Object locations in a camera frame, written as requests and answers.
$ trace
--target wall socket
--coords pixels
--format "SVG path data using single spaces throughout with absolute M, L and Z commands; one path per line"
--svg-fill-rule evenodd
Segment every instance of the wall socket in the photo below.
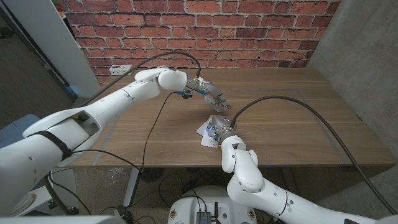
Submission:
M 111 72 L 111 75 L 123 75 L 124 72 L 131 68 L 131 66 L 132 65 L 112 65 L 111 68 L 109 68 L 109 71 Z

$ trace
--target red brick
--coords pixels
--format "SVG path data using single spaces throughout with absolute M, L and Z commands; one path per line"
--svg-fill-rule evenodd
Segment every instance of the red brick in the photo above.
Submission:
M 299 50 L 315 50 L 318 45 L 318 41 L 301 41 Z
M 142 49 L 136 49 L 132 51 L 132 56 L 135 58 L 144 58 L 146 57 L 145 50 Z
M 170 12 L 184 12 L 183 1 L 169 1 Z
M 172 28 L 173 37 L 183 37 L 187 33 L 184 27 L 173 27 Z
M 275 68 L 278 66 L 278 61 L 274 60 L 251 60 L 251 68 Z
M 68 4 L 69 10 L 71 12 L 84 12 L 85 9 L 81 5 L 81 3 L 76 2 L 76 1 L 65 1 L 66 4 Z
M 104 57 L 100 49 L 89 49 L 88 51 L 92 57 Z
M 101 38 L 76 38 L 81 47 L 106 47 L 105 41 Z
M 292 62 L 288 60 L 280 60 L 278 63 L 278 68 L 288 68 Z
M 73 34 L 78 37 L 80 36 L 79 30 L 75 26 L 71 26 Z
M 127 49 L 105 49 L 104 54 L 106 57 L 131 58 L 131 50 Z
M 139 37 L 139 29 L 137 27 L 125 27 L 124 32 L 128 37 Z
M 113 0 L 83 0 L 88 12 L 114 12 L 116 6 Z
M 268 38 L 280 38 L 283 31 L 284 30 L 282 30 L 282 29 L 269 29 L 267 37 Z
M 296 21 L 296 27 L 310 27 L 312 22 L 311 16 L 299 16 Z
M 269 15 L 262 18 L 261 26 L 292 27 L 294 20 L 295 16 Z
M 274 13 L 288 13 L 292 7 L 291 2 L 278 2 L 275 4 Z
M 127 65 L 126 59 L 123 58 L 112 58 L 113 65 Z
M 239 40 L 212 40 L 212 49 L 238 49 Z
M 167 1 L 134 1 L 137 12 L 167 12 Z
M 91 66 L 110 66 L 112 61 L 109 58 L 88 58 L 88 63 Z
M 66 13 L 69 24 L 71 25 L 97 25 L 97 20 L 92 13 Z
M 94 27 L 95 34 L 100 37 L 122 37 L 123 29 L 120 27 Z
M 199 49 L 209 49 L 211 46 L 210 40 L 198 39 L 198 48 Z
M 315 16 L 315 18 L 312 21 L 312 27 L 328 27 L 330 21 L 331 21 L 331 16 Z
M 271 2 L 241 1 L 238 11 L 245 13 L 271 13 L 273 8 Z
M 250 15 L 247 16 L 247 18 L 244 21 L 245 26 L 257 27 L 259 26 L 259 24 L 260 24 L 259 16 Z
M 150 47 L 149 39 L 124 39 L 124 47 Z
M 290 51 L 281 51 L 275 54 L 276 59 L 302 59 L 304 58 L 304 52 L 290 52 Z
M 290 66 L 291 68 L 303 68 L 307 65 L 308 60 L 297 60 Z
M 218 30 L 210 27 L 189 27 L 188 36 L 190 37 L 218 37 Z
M 216 1 L 187 1 L 188 12 L 220 12 Z
M 237 2 L 226 2 L 226 1 L 223 1 L 223 12 L 234 13 L 234 12 L 236 12 L 237 7 L 238 7 L 238 3 Z
M 232 58 L 238 59 L 255 59 L 259 57 L 258 50 L 235 50 L 232 51 Z
M 253 49 L 254 48 L 254 40 L 242 40 L 241 48 L 243 49 Z
M 215 58 L 215 50 L 190 50 L 189 54 L 195 58 Z
M 127 65 L 138 65 L 139 63 L 143 62 L 145 58 L 139 58 L 139 59 L 127 59 L 126 64 Z M 140 68 L 153 68 L 154 67 L 154 62 L 153 60 L 146 62 L 145 64 L 141 65 Z
M 198 15 L 197 24 L 198 26 L 211 26 L 211 16 Z
M 86 57 L 90 57 L 90 54 L 88 53 L 88 50 L 87 50 L 87 49 L 81 49 L 81 51 L 83 52 L 83 54 L 84 54 Z
M 233 60 L 209 60 L 209 67 L 213 68 L 234 68 Z
M 263 38 L 267 34 L 266 28 L 257 28 L 257 29 L 246 29 L 246 28 L 238 28 L 236 29 L 236 37 L 237 38 Z
M 217 59 L 230 59 L 231 58 L 231 52 L 229 50 L 220 50 L 217 53 Z
M 117 0 L 116 5 L 118 6 L 119 12 L 132 12 L 132 6 L 130 1 Z
M 271 50 L 267 50 L 265 52 L 261 52 L 260 54 L 260 58 L 261 59 L 272 59 L 275 55 L 275 52 L 271 51 Z
M 289 40 L 287 43 L 286 43 L 286 49 L 294 49 L 294 50 L 296 50 L 296 49 L 298 49 L 298 47 L 300 46 L 300 41 L 293 41 L 293 40 Z
M 323 14 L 325 13 L 327 2 L 294 2 L 292 14 Z
M 166 39 L 152 39 L 152 45 L 157 48 L 167 48 Z
M 322 38 L 322 36 L 324 35 L 325 31 L 326 31 L 326 29 L 320 29 L 320 30 L 318 30 L 317 34 L 315 34 L 315 38 L 316 38 L 317 40 L 320 40 L 320 39 Z
M 147 50 L 147 56 L 148 57 L 153 57 L 153 56 L 155 56 L 155 55 L 158 55 L 158 54 L 162 54 L 162 53 L 166 53 L 166 52 L 169 52 L 169 50 L 161 50 L 161 49 L 148 49 Z M 172 58 L 173 57 L 173 55 L 164 55 L 164 56 L 162 56 L 162 58 Z
M 238 60 L 236 62 L 237 68 L 249 68 L 250 67 L 250 60 Z
M 170 39 L 169 47 L 177 49 L 195 48 L 195 40 Z
M 170 29 L 166 27 L 143 27 L 141 35 L 144 37 L 170 37 Z
M 79 31 L 80 31 L 81 35 L 85 36 L 85 37 L 95 36 L 94 30 L 90 26 L 81 26 L 81 27 L 79 27 Z
M 305 54 L 305 59 L 310 59 L 311 56 L 312 56 L 312 54 L 313 54 L 313 52 L 307 52 L 307 53 Z
M 243 26 L 244 16 L 213 16 L 213 25 L 216 26 Z
M 126 25 L 126 26 L 143 26 L 144 16 L 143 15 L 127 15 L 127 14 L 114 14 L 112 20 L 115 25 Z
M 226 38 L 235 37 L 235 28 L 221 28 L 220 37 L 226 37 Z
M 298 29 L 287 29 L 284 32 L 284 38 L 288 39 L 312 39 L 316 30 L 298 30 Z
M 278 50 L 278 49 L 283 49 L 284 45 L 285 45 L 285 41 L 283 41 L 283 40 L 258 40 L 257 41 L 258 49 Z
M 145 17 L 145 23 L 146 23 L 148 26 L 161 26 L 161 23 L 160 23 L 160 16 L 146 15 L 146 17 Z
M 106 39 L 106 43 L 108 44 L 108 47 L 121 47 L 121 43 L 119 39 L 115 38 L 109 38 Z
M 328 8 L 326 9 L 326 14 L 333 15 L 336 12 L 339 4 L 340 4 L 340 2 L 332 2 L 332 3 L 330 3 Z
M 164 15 L 162 18 L 163 25 L 193 26 L 195 23 L 195 17 L 188 15 Z
M 100 26 L 112 24 L 111 17 L 108 14 L 95 14 L 95 19 Z
M 193 67 L 192 61 L 189 59 L 169 59 L 169 65 L 174 68 Z
M 103 70 L 101 70 L 101 72 L 105 72 L 105 69 L 108 70 L 108 74 L 111 73 L 111 72 L 109 71 L 109 68 L 104 68 Z M 109 78 L 109 75 L 96 75 L 95 78 L 97 78 L 98 82 L 104 83 L 104 82 Z

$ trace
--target brick wall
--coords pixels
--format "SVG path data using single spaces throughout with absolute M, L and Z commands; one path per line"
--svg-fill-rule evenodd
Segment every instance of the brick wall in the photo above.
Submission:
M 304 67 L 340 0 L 63 0 L 96 75 L 181 50 L 208 68 Z M 145 64 L 194 67 L 176 55 Z

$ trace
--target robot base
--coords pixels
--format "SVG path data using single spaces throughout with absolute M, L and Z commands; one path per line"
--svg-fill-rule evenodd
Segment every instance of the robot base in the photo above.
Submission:
M 218 220 L 222 224 L 228 223 L 242 223 L 242 224 L 256 224 L 257 219 L 252 208 L 240 205 L 230 199 L 225 187 L 220 186 L 203 186 L 195 188 L 194 191 L 201 197 L 207 206 L 209 216 L 215 215 L 215 202 L 218 202 Z M 195 193 L 190 190 L 183 194 L 184 196 L 195 196 Z M 170 209 L 168 224 L 209 224 L 212 223 L 208 218 L 201 219 L 201 217 L 208 217 L 206 215 L 205 206 L 199 199 L 201 206 L 201 213 L 199 213 L 199 204 L 196 197 L 185 197 L 174 202 Z

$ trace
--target wooden table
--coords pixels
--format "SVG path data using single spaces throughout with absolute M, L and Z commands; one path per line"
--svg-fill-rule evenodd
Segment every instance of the wooden table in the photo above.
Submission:
M 194 76 L 196 70 L 183 70 Z M 225 92 L 232 118 L 252 100 L 283 95 L 316 109 L 335 129 L 361 165 L 391 166 L 395 159 L 329 83 L 311 68 L 204 69 L 201 77 Z M 134 81 L 126 77 L 102 96 Z M 110 124 L 93 149 L 104 149 L 141 166 L 146 137 L 167 94 L 135 105 Z M 211 114 L 219 114 L 201 95 L 170 96 L 147 144 L 146 167 L 220 167 L 221 149 L 201 146 L 196 133 Z M 266 100 L 237 120 L 237 134 L 257 153 L 260 166 L 344 166 L 351 164 L 327 128 L 304 107 L 290 101 Z M 70 167 L 91 166 L 97 152 L 88 152 Z M 128 166 L 102 153 L 96 166 Z

